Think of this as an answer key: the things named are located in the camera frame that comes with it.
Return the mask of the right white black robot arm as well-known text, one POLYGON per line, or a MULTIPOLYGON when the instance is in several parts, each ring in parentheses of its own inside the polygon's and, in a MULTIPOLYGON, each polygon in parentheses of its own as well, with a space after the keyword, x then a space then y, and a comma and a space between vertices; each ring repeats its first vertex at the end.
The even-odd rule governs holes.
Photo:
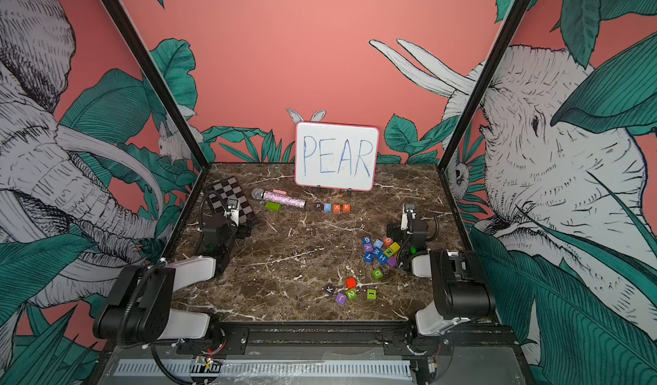
POLYGON ((388 264, 432 284, 432 301, 415 314, 417 333, 438 337, 462 323, 494 316, 496 302, 484 267, 473 251, 430 249, 439 234, 429 231, 413 204, 404 205, 400 222, 387 228, 388 264))

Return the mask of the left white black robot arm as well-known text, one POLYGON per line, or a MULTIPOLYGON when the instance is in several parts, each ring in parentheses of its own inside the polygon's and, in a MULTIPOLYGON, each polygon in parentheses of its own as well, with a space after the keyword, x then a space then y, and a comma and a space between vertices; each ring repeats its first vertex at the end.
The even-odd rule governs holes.
POLYGON ((210 315, 173 308, 173 296, 185 287, 220 277, 226 270, 238 234, 248 229, 240 220, 245 207, 238 198, 228 197, 215 214, 203 220, 200 255, 123 268, 94 320, 95 337, 119 347, 218 338, 219 334, 210 332, 210 315))

